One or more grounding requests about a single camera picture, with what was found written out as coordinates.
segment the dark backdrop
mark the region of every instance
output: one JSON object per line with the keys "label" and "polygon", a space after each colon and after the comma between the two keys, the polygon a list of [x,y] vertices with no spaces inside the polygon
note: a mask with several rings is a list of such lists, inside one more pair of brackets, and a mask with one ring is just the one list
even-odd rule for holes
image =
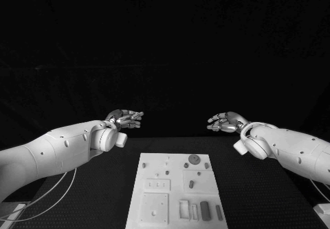
{"label": "dark backdrop", "polygon": [[[128,138],[234,135],[206,129],[214,114],[233,111],[330,141],[328,4],[2,6],[0,149],[115,109],[145,113],[141,128],[122,129]],[[311,205],[324,202],[286,173]],[[5,201],[31,200],[43,181]]]}

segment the mesh surface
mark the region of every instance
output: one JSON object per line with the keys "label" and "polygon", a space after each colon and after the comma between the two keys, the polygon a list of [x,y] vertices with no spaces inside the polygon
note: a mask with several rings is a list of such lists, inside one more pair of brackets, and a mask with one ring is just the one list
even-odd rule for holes
{"label": "mesh surface", "polygon": [[[208,154],[229,229],[325,229],[275,159],[239,155],[239,137],[128,138],[76,169],[64,198],[38,217],[14,229],[123,229],[139,153]],[[73,172],[20,219],[41,213],[59,200]],[[61,175],[46,179],[34,201]]]}

